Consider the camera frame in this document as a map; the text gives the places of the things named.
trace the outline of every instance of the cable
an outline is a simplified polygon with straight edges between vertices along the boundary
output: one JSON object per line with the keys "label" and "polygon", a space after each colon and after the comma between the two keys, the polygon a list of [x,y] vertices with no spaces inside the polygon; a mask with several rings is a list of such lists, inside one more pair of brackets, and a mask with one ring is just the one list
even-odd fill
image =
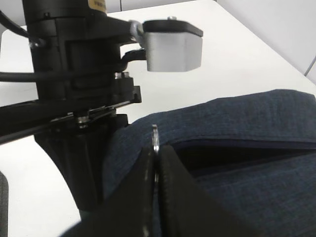
{"label": "cable", "polygon": [[16,33],[17,35],[29,38],[31,42],[38,44],[38,46],[44,46],[45,41],[30,35],[26,30],[22,27],[11,21],[1,10],[0,10],[0,24],[6,27],[8,30]]}
{"label": "cable", "polygon": [[40,73],[4,73],[0,72],[2,82],[46,82],[84,79],[106,72],[122,72],[127,68],[126,63],[107,65],[104,70],[76,71],[76,72],[40,72]]}
{"label": "cable", "polygon": [[123,62],[131,62],[136,60],[146,60],[146,51],[145,49],[132,50],[122,57]]}

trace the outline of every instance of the white tabletop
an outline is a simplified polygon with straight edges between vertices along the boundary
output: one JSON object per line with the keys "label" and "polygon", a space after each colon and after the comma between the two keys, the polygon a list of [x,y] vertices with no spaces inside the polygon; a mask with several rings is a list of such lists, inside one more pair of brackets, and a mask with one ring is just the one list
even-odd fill
{"label": "white tabletop", "polygon": [[[212,0],[109,14],[124,20],[177,16],[204,30],[201,68],[188,73],[149,73],[145,62],[128,71],[141,85],[143,103],[120,109],[130,121],[208,100],[276,88],[316,94],[316,86]],[[0,69],[32,71],[27,40],[3,37]],[[135,48],[123,47],[124,51]],[[0,84],[0,105],[35,99],[33,84]],[[79,220],[59,171],[32,137],[0,146],[0,170],[9,180],[9,236],[56,237]]]}

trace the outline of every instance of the denim fabric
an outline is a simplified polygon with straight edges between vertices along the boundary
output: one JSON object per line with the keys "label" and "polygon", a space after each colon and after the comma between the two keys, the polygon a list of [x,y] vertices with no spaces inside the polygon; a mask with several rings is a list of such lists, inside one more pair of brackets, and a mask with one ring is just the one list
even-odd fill
{"label": "denim fabric", "polygon": [[[105,197],[129,172],[142,147],[151,143],[152,124],[158,125],[161,144],[207,139],[316,143],[316,103],[313,95],[274,90],[141,118],[117,131],[108,146]],[[316,235],[315,168],[316,155],[309,155],[204,175],[197,181],[267,236],[309,237]]]}
{"label": "denim fabric", "polygon": [[265,237],[316,236],[316,154],[204,175],[197,182]]}

